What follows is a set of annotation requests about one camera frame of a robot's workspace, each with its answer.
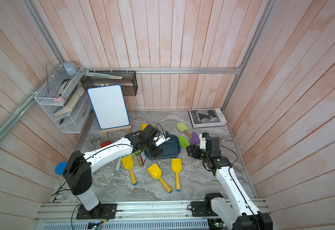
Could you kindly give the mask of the purple shovel with pink handle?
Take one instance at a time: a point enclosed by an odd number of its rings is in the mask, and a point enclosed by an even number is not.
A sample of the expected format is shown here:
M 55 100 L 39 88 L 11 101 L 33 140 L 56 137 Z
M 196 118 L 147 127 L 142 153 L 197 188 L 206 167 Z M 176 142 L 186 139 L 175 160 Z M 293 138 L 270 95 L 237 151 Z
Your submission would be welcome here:
M 197 133 L 195 132 L 191 133 L 190 143 L 196 146 L 200 145 L 200 138 Z

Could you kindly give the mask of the teal plastic storage box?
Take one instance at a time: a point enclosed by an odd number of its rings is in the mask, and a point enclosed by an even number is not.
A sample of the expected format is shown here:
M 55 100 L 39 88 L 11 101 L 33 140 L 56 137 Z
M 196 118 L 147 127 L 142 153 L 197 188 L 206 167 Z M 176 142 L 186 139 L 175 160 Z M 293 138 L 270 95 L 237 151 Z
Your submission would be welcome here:
M 172 159 L 177 158 L 181 152 L 181 146 L 179 138 L 175 135 L 170 136 L 170 140 L 162 143 L 159 147 L 164 151 L 157 157 L 150 155 L 148 150 L 144 150 L 145 156 L 149 160 L 163 160 L 163 159 Z

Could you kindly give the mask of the light green shovel wooden handle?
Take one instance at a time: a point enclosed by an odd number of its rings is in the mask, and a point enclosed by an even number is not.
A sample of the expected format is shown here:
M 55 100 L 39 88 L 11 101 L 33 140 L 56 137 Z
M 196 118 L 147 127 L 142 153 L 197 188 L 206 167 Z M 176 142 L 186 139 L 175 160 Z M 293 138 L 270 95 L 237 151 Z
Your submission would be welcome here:
M 188 131 L 188 127 L 185 123 L 183 122 L 178 122 L 177 123 L 177 128 L 180 132 L 184 132 L 190 139 L 192 138 L 192 135 Z

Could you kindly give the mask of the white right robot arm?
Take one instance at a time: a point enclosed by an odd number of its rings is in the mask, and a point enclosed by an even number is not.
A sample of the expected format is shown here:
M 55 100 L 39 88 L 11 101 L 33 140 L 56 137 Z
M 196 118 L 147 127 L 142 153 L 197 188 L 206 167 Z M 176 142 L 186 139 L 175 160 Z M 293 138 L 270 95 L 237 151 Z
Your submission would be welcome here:
M 205 196 L 205 209 L 215 213 L 230 230 L 272 230 L 273 221 L 268 213 L 262 213 L 247 195 L 236 177 L 232 163 L 222 156 L 220 139 L 208 133 L 200 135 L 200 145 L 187 147 L 188 156 L 203 161 L 223 186 L 230 203 L 220 193 Z

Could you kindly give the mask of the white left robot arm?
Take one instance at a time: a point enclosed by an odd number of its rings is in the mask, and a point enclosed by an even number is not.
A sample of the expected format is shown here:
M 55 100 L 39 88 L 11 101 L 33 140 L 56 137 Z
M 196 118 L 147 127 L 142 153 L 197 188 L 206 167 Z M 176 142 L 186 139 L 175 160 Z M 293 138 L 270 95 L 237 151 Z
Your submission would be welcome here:
M 128 133 L 98 150 L 72 153 L 63 171 L 63 177 L 72 194 L 81 202 L 81 207 L 95 216 L 102 211 L 102 206 L 92 189 L 92 174 L 118 158 L 132 159 L 132 153 L 139 154 L 148 150 L 152 156 L 159 156 L 164 152 L 159 146 L 169 139 L 168 132 L 161 133 L 154 126 L 147 125 L 144 130 Z

